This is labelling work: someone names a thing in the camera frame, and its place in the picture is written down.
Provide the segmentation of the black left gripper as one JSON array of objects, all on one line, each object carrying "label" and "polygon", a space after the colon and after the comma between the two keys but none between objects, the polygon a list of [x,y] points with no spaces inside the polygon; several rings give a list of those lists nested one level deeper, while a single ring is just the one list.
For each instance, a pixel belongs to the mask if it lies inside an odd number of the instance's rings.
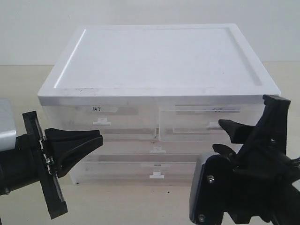
[{"label": "black left gripper", "polygon": [[26,133],[16,137],[15,148],[0,153],[0,194],[39,182],[51,219],[68,212],[58,177],[103,145],[99,130],[67,131],[49,128],[45,136],[56,152],[57,173],[51,168],[45,138],[35,111],[22,114]]}]

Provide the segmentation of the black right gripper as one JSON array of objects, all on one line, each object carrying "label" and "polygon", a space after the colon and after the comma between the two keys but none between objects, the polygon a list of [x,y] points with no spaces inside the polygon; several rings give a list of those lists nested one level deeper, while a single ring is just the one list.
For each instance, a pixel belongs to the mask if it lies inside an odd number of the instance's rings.
[{"label": "black right gripper", "polygon": [[215,153],[233,159],[235,187],[249,211],[275,225],[300,223],[300,192],[293,186],[300,179],[300,159],[286,155],[287,116],[290,100],[264,95],[264,111],[255,126],[220,119],[219,126],[231,143],[241,144],[236,153],[213,144]]}]

